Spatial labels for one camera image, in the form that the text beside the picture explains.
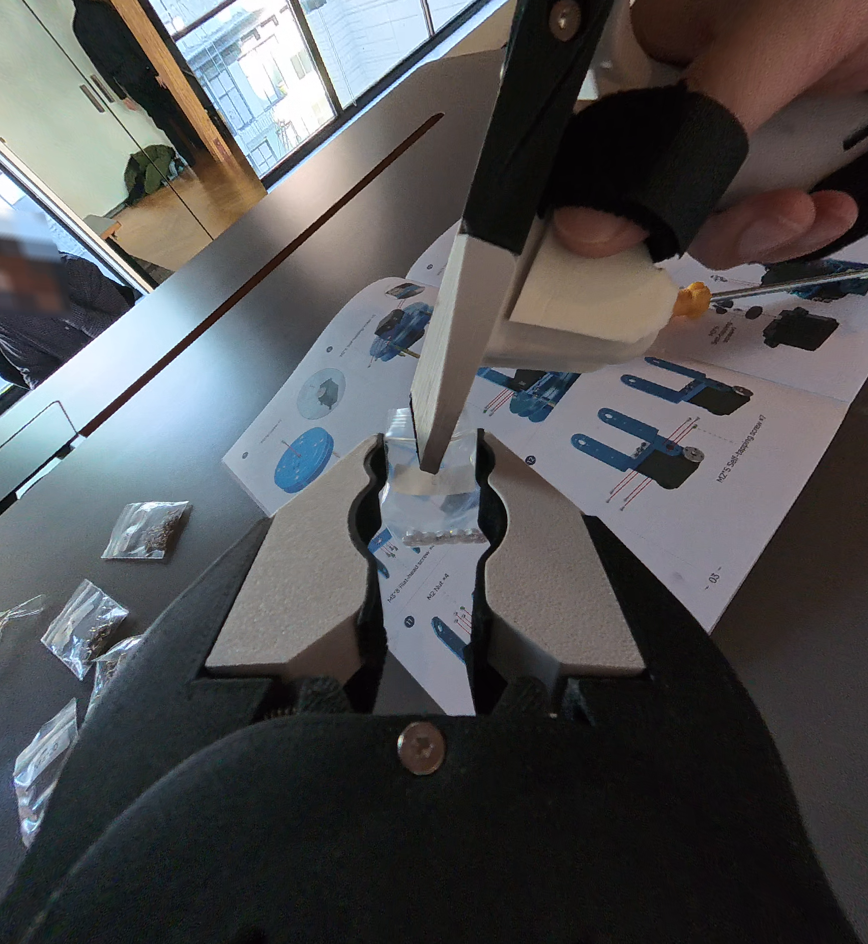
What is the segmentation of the yellow handled screwdriver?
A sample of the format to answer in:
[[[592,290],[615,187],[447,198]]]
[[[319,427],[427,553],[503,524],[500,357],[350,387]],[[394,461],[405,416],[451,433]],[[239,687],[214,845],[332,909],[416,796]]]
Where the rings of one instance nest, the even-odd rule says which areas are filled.
[[[770,294],[789,294],[795,290],[821,288],[829,284],[846,284],[855,280],[868,280],[868,267],[828,275],[791,279],[763,285],[759,284],[749,288],[717,293],[711,293],[710,288],[702,282],[694,282],[688,287],[679,290],[674,303],[672,316],[696,319],[712,307],[721,304],[723,301],[735,301],[741,298]]]

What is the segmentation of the small clear parts bag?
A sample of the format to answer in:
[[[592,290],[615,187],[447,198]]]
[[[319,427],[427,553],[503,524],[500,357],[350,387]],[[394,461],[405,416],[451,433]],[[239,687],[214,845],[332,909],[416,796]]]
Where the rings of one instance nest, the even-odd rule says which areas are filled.
[[[419,466],[409,408],[389,411],[384,446],[387,478],[379,501],[382,523],[408,547],[482,544],[475,476],[477,431],[463,412],[436,474]]]

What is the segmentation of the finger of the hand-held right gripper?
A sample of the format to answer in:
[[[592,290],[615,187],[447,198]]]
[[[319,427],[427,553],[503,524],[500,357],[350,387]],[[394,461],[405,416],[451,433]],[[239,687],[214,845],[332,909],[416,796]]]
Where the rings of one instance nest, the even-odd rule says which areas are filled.
[[[436,474],[511,288],[517,257],[469,234],[453,243],[411,385],[422,471]]]

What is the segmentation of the assembly instruction booklet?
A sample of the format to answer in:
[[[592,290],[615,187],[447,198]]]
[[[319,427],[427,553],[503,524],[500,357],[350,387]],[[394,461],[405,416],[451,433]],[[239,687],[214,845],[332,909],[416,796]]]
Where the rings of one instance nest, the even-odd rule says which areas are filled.
[[[223,461],[267,514],[406,405],[457,226],[339,311]],[[867,263],[824,261],[802,272]],[[467,411],[711,631],[868,377],[868,279],[727,298],[589,374],[479,371]]]

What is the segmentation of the large multi-pane window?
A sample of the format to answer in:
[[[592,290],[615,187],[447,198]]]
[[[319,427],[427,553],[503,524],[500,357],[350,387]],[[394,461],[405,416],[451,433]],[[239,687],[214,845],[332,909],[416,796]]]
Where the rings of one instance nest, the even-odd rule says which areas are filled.
[[[151,2],[261,180],[481,5]]]

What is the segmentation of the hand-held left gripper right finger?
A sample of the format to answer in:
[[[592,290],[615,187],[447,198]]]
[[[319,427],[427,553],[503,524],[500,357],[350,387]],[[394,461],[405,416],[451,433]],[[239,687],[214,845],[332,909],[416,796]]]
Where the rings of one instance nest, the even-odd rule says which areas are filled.
[[[635,678],[642,657],[580,509],[487,431],[467,670],[475,712],[537,679],[557,706],[572,678]]]

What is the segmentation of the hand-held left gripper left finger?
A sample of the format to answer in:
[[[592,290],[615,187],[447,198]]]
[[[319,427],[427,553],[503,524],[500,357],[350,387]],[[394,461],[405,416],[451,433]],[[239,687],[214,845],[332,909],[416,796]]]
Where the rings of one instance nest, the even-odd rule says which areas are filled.
[[[329,677],[355,711],[373,711],[388,646],[367,544],[385,472],[383,438],[370,436],[275,512],[205,660],[210,674],[285,688]]]

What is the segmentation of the dark green bag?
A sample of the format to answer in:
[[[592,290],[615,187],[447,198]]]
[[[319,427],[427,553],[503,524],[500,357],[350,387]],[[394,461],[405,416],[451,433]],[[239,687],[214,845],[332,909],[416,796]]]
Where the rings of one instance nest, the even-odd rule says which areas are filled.
[[[130,155],[123,171],[125,205],[132,207],[146,195],[157,193],[175,180],[182,168],[177,152],[170,146],[150,145]]]

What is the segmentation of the person's right hand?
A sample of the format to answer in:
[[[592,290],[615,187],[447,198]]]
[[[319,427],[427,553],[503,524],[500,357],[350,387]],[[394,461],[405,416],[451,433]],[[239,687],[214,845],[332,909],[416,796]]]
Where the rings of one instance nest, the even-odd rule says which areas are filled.
[[[643,53],[681,68],[748,135],[795,99],[868,92],[868,1],[639,1],[629,23]],[[857,223],[843,191],[780,189],[714,212],[689,248],[724,270],[819,254]]]

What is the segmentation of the dark grey desk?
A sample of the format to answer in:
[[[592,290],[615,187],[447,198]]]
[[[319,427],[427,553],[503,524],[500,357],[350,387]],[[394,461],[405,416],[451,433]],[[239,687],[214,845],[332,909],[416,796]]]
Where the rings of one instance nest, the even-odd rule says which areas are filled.
[[[460,215],[501,53],[429,60],[54,378],[131,395],[0,516],[0,611],[88,577],[149,626],[262,518],[222,463],[329,318]],[[123,508],[191,502],[164,560],[103,560]],[[868,378],[713,632],[764,715],[868,942]]]

